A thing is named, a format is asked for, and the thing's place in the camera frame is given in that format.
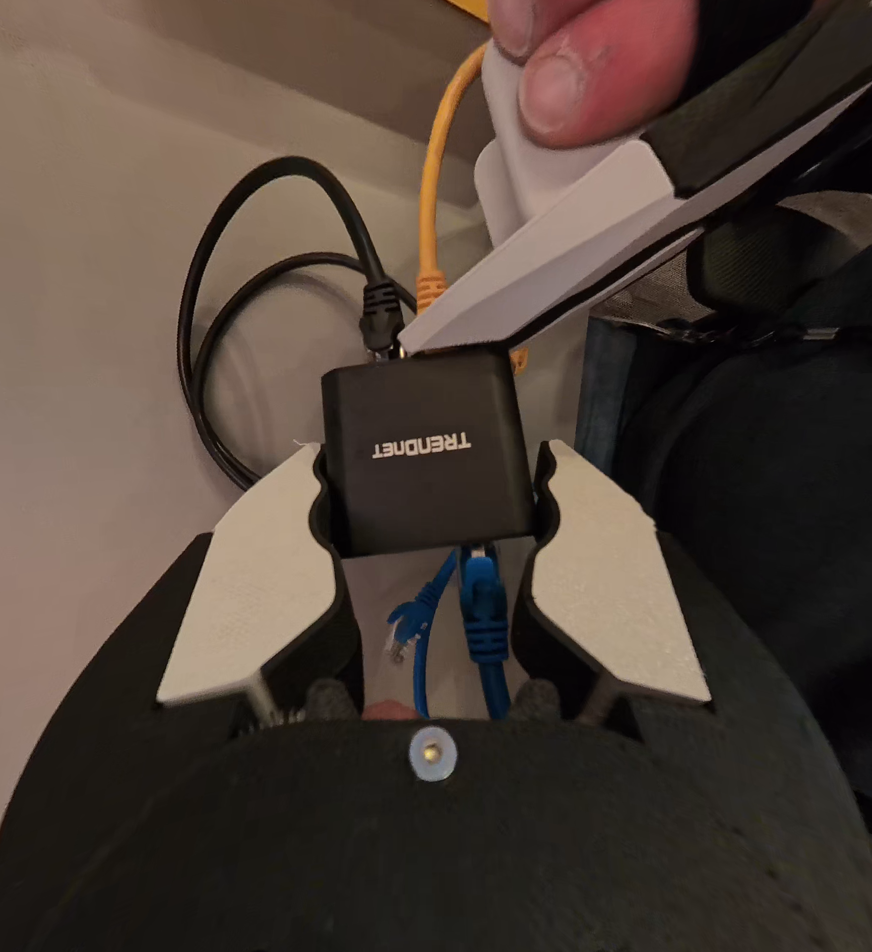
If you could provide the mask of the person's right hand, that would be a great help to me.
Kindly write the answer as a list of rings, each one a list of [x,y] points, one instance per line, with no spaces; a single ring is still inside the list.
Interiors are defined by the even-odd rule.
[[[493,40],[520,65],[526,137],[548,149],[608,141],[679,98],[696,53],[697,1],[490,1]]]

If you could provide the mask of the black ethernet splitter box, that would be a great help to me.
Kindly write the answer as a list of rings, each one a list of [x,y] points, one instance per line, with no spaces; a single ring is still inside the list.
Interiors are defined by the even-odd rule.
[[[343,558],[525,537],[534,493],[506,351],[336,368],[321,380],[332,540]]]

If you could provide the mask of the person's blue jeans leg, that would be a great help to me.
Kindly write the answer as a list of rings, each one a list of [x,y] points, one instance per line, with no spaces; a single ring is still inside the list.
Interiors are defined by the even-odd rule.
[[[634,350],[635,337],[628,330],[598,317],[588,319],[574,448],[607,475]]]

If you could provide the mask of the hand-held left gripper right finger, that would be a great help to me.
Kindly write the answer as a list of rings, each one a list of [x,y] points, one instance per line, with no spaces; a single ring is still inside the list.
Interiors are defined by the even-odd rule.
[[[539,446],[534,546],[512,647],[557,692],[563,720],[600,723],[620,698],[703,707],[711,692],[642,506],[561,440]]]

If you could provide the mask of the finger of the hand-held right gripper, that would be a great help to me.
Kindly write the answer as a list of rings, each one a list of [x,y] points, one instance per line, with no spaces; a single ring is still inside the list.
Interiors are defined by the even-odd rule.
[[[630,136],[555,152],[529,142],[517,123],[518,78],[485,78],[496,139],[493,172],[522,227],[451,285],[400,335],[410,354],[514,337],[571,294],[606,297],[686,244],[699,223],[806,145],[872,83],[691,197],[681,198],[661,160]]]

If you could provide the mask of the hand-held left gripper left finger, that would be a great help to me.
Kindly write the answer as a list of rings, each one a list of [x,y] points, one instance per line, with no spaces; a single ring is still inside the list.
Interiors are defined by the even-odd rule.
[[[363,708],[362,638],[330,538],[323,446],[308,443],[217,523],[156,701],[240,697],[255,718],[291,718],[324,679]]]

